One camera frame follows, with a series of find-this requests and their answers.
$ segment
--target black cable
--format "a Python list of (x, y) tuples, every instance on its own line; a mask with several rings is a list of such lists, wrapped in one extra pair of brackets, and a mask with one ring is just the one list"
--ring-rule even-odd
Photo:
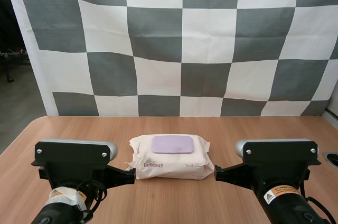
[(306, 199), (306, 201), (311, 201), (316, 206), (318, 206), (326, 214), (326, 216), (328, 216), (328, 219), (330, 220), (331, 224), (337, 224), (336, 221), (334, 220), (333, 216), (330, 214), (330, 212), (322, 204), (320, 204), (317, 200), (315, 200), (312, 197), (307, 197), (305, 199)]
[(84, 223), (87, 223), (87, 222), (89, 222), (93, 218), (93, 214), (96, 211), (96, 209), (99, 207), (101, 201), (103, 201), (107, 197), (108, 191), (107, 191), (107, 188), (102, 183), (100, 183), (98, 181), (95, 181), (95, 180), (87, 180), (87, 181), (84, 181), (84, 182), (80, 183), (77, 186), (76, 190), (78, 191), (80, 189), (80, 187), (82, 185), (84, 185), (85, 183), (86, 184), (90, 184), (90, 185), (96, 187), (98, 189), (98, 191), (99, 191), (98, 197), (95, 198), (96, 203), (93, 206), (93, 208), (92, 209), (88, 209), (86, 211), (83, 211), (83, 213), (87, 213), (87, 216), (83, 219)]
[(315, 200), (312, 197), (306, 197), (305, 196), (305, 187), (304, 187), (304, 181), (301, 183), (301, 194), (305, 198), (306, 201), (310, 201), (314, 203), (316, 206), (318, 206), (328, 217), (330, 220), (331, 224), (337, 224), (337, 222), (334, 220), (333, 216), (330, 214), (330, 212), (317, 200)]

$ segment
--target gray floor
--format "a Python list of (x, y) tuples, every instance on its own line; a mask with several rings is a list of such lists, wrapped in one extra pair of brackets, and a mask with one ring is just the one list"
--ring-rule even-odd
[(0, 66), (0, 153), (34, 119), (46, 115), (34, 73), (29, 66), (11, 66), (8, 83)]

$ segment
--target fabric backdrop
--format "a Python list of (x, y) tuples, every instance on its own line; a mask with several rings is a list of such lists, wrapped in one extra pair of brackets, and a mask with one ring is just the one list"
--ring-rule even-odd
[(12, 0), (48, 115), (323, 113), (338, 0)]

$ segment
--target yellow warning sticker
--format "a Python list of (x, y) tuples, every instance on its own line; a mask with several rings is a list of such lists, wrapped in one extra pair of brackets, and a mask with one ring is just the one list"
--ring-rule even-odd
[(86, 200), (86, 195), (83, 193), (83, 192), (81, 192), (81, 191), (78, 191), (78, 193), (80, 194), (80, 196), (82, 197), (82, 199), (85, 201)]
[(264, 199), (268, 204), (270, 204), (276, 197), (288, 193), (299, 194), (299, 192), (292, 186), (279, 185), (265, 193)]

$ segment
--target wet wipes package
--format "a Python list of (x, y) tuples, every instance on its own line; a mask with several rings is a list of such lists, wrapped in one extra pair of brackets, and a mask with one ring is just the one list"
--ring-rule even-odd
[(130, 140), (134, 150), (128, 169), (136, 169), (136, 179), (203, 179), (214, 170), (209, 159), (210, 143), (198, 135), (156, 134)]

